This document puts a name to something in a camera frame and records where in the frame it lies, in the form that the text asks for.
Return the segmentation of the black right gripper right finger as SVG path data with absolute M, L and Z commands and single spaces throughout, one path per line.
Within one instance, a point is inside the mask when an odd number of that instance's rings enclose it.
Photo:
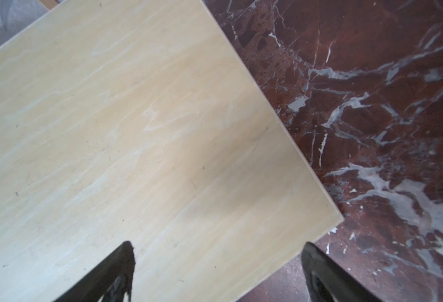
M 380 301 L 311 242 L 304 245 L 301 264 L 312 301 Z

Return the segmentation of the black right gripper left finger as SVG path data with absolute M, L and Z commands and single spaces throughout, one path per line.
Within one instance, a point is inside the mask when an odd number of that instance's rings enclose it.
M 56 300 L 131 301 L 134 268 L 133 246 L 125 241 Z

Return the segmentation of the small wooden easel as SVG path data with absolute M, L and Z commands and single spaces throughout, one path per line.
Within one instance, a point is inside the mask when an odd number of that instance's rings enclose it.
M 39 0 L 39 2 L 47 9 L 52 10 L 60 4 L 59 0 Z

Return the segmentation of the light plywood board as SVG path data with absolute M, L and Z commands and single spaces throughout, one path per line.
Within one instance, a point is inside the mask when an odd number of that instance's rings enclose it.
M 134 301 L 235 301 L 341 221 L 201 1 L 66 1 L 0 47 L 0 301 L 124 241 Z

